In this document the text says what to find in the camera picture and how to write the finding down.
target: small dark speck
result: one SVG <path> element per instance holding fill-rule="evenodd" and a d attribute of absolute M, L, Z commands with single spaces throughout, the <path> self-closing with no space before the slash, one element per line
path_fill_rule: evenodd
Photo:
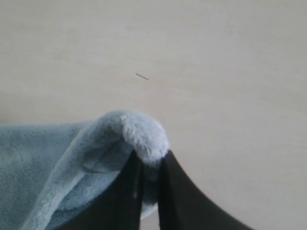
<path fill-rule="evenodd" d="M 138 76 L 140 76 L 141 78 L 144 78 L 144 79 L 146 79 L 146 80 L 149 80 L 148 78 L 142 76 L 141 74 L 136 73 L 135 75 L 138 75 Z"/>

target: gray-blue cloth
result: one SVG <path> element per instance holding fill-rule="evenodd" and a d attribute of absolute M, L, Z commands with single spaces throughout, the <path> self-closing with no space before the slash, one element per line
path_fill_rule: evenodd
<path fill-rule="evenodd" d="M 0 230 L 51 230 L 88 207 L 135 149 L 148 170 L 142 218 L 156 208 L 163 127 L 131 110 L 94 121 L 0 126 Z"/>

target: plush fabric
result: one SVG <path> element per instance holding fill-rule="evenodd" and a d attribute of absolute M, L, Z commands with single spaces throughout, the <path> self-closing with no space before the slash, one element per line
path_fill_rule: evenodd
<path fill-rule="evenodd" d="M 145 164 L 142 217 L 157 207 L 157 177 L 169 149 L 163 127 L 130 110 L 94 121 L 0 126 L 0 229 L 51 230 L 88 207 L 132 150 Z"/>

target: light wooden surface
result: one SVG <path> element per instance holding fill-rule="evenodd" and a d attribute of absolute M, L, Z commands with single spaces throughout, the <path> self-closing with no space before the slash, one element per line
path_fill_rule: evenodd
<path fill-rule="evenodd" d="M 137 109 L 222 208 L 307 229 L 307 1 L 0 0 L 0 18 L 0 123 Z"/>

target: fleece blanket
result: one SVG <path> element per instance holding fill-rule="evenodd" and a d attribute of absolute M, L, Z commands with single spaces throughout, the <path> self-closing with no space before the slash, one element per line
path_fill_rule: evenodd
<path fill-rule="evenodd" d="M 132 110 L 91 121 L 0 126 L 0 230 L 51 230 L 85 210 L 130 153 L 144 162 L 141 219 L 157 209 L 169 143 L 153 118 Z"/>

